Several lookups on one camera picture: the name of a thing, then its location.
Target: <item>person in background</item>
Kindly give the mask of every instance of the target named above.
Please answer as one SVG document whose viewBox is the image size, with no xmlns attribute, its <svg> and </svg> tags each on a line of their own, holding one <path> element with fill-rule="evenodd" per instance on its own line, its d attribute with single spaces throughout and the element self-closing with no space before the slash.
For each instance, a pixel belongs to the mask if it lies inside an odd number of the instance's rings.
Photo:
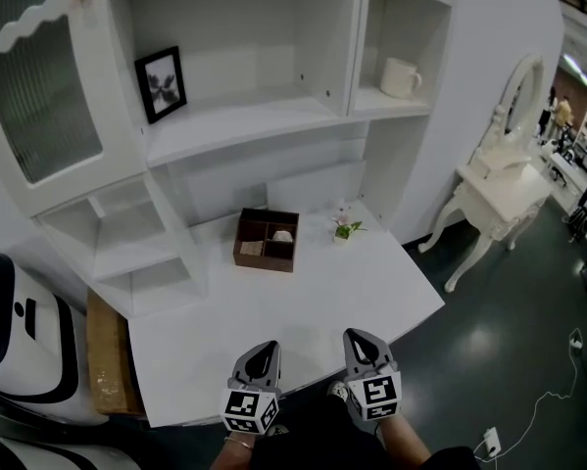
<svg viewBox="0 0 587 470">
<path fill-rule="evenodd" d="M 563 96 L 563 100 L 555 108 L 555 121 L 550 129 L 548 139 L 559 139 L 563 129 L 568 123 L 571 123 L 573 116 L 571 114 L 571 106 L 569 105 L 569 98 Z"/>
<path fill-rule="evenodd" d="M 379 420 L 380 440 L 353 422 L 345 384 L 336 381 L 328 395 L 311 406 L 303 430 L 282 425 L 269 428 L 259 441 L 234 432 L 226 439 L 211 470 L 477 470 L 469 447 L 452 447 L 431 454 L 402 414 Z"/>
<path fill-rule="evenodd" d="M 548 96 L 546 107 L 539 117 L 540 137 L 546 134 L 546 127 L 548 127 L 548 122 L 550 121 L 550 117 L 552 116 L 553 111 L 557 108 L 557 102 L 557 91 L 555 90 L 554 86 L 550 87 L 550 96 Z"/>
</svg>

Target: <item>white mug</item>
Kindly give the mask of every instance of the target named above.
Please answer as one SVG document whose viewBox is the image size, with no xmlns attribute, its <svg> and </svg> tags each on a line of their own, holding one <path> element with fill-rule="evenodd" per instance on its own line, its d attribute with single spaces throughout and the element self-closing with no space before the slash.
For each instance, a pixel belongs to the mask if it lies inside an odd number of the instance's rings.
<svg viewBox="0 0 587 470">
<path fill-rule="evenodd" d="M 421 75 L 417 67 L 396 58 L 387 58 L 380 90 L 392 98 L 410 99 L 421 87 Z"/>
</svg>

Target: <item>cabinet door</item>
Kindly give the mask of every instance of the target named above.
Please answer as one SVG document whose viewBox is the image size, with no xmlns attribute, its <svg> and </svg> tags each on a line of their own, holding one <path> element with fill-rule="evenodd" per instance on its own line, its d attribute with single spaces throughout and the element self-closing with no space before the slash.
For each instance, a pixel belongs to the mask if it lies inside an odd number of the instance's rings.
<svg viewBox="0 0 587 470">
<path fill-rule="evenodd" d="M 0 0 L 0 177 L 27 216 L 145 170 L 107 0 Z"/>
</svg>

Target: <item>shoe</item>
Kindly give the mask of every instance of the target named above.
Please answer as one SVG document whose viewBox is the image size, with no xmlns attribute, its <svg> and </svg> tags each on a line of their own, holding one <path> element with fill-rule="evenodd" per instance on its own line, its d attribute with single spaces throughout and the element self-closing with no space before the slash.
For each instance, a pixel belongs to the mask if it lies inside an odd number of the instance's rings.
<svg viewBox="0 0 587 470">
<path fill-rule="evenodd" d="M 348 397 L 350 396 L 350 393 L 348 392 L 348 388 L 345 386 L 345 383 L 343 383 L 342 381 L 335 381 L 333 383 L 330 383 L 330 386 L 328 387 L 327 394 L 330 396 L 337 396 L 337 397 L 341 398 L 344 402 L 347 402 Z"/>
<path fill-rule="evenodd" d="M 267 437 L 273 437 L 274 435 L 288 434 L 289 429 L 284 425 L 271 425 L 267 430 Z"/>
</svg>

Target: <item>white power cable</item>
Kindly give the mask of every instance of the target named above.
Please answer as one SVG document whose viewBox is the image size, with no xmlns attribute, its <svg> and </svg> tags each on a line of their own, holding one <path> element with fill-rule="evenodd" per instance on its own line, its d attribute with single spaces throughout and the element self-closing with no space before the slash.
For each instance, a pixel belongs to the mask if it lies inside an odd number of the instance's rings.
<svg viewBox="0 0 587 470">
<path fill-rule="evenodd" d="M 521 437 L 519 438 L 519 440 L 515 444 L 513 444 L 511 447 L 509 447 L 506 451 L 501 452 L 499 454 L 496 454 L 496 456 L 493 457 L 493 458 L 483 459 L 483 458 L 479 458 L 478 456 L 475 455 L 474 457 L 477 460 L 482 461 L 483 463 L 491 463 L 492 461 L 494 461 L 496 463 L 496 469 L 497 469 L 498 468 L 498 458 L 501 458 L 505 454 L 509 454 L 509 452 L 511 452 L 513 449 L 515 449 L 519 445 L 519 443 L 521 441 L 523 441 L 524 437 L 526 437 L 526 434 L 528 434 L 528 431 L 532 427 L 532 424 L 535 421 L 535 417 L 537 416 L 537 406 L 539 405 L 539 402 L 542 399 L 544 399 L 547 396 L 550 396 L 550 397 L 556 397 L 559 400 L 565 400 L 565 399 L 570 399 L 571 396 L 574 395 L 574 389 L 576 388 L 576 380 L 578 379 L 578 368 L 576 367 L 576 363 L 574 362 L 574 359 L 571 356 L 571 343 L 570 343 L 570 341 L 571 341 L 571 337 L 574 335 L 574 333 L 576 331 L 578 331 L 578 336 L 580 336 L 581 343 L 583 342 L 583 335 L 581 334 L 580 329 L 578 329 L 578 327 L 576 327 L 571 333 L 569 333 L 569 340 L 568 340 L 568 344 L 567 344 L 567 354 L 569 355 L 569 360 L 571 361 L 571 365 L 574 368 L 574 381 L 571 384 L 571 389 L 569 391 L 569 394 L 567 394 L 566 396 L 561 396 L 559 394 L 553 394 L 552 392 L 546 392 L 543 396 L 541 396 L 535 402 L 535 408 L 533 410 L 532 418 L 530 419 L 530 423 L 528 424 L 528 428 L 526 428 L 526 430 L 524 431 L 524 433 L 521 435 Z M 483 444 L 484 444 L 484 440 L 478 446 L 476 446 L 476 449 L 474 450 L 474 453 L 476 453 L 476 451 L 478 450 L 478 448 L 481 447 Z"/>
</svg>

